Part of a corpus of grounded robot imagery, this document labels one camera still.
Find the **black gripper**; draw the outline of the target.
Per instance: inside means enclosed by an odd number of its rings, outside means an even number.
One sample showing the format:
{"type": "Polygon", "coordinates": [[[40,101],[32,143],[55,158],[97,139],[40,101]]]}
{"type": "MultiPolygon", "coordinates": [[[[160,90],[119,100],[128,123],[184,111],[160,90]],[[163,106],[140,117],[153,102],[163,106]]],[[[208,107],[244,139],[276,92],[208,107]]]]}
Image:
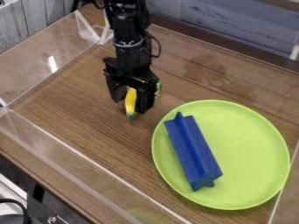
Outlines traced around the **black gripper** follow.
{"type": "Polygon", "coordinates": [[[153,54],[152,40],[113,41],[116,57],[105,57],[104,75],[113,102],[125,99],[127,87],[136,88],[135,110],[143,114],[155,105],[155,92],[159,78],[151,70],[152,59],[159,58],[161,51],[153,54]]]}

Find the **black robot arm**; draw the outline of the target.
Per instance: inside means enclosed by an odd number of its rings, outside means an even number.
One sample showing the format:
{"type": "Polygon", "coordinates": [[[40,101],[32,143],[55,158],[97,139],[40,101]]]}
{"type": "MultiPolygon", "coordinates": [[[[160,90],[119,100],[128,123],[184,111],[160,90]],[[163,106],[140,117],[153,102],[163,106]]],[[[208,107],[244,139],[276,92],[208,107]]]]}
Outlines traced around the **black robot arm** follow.
{"type": "Polygon", "coordinates": [[[145,0],[103,0],[113,32],[116,57],[105,57],[104,75],[111,98],[125,99],[136,91],[135,111],[143,114],[153,105],[160,79],[151,70],[152,58],[161,55],[161,44],[149,33],[149,11],[145,0]]]}

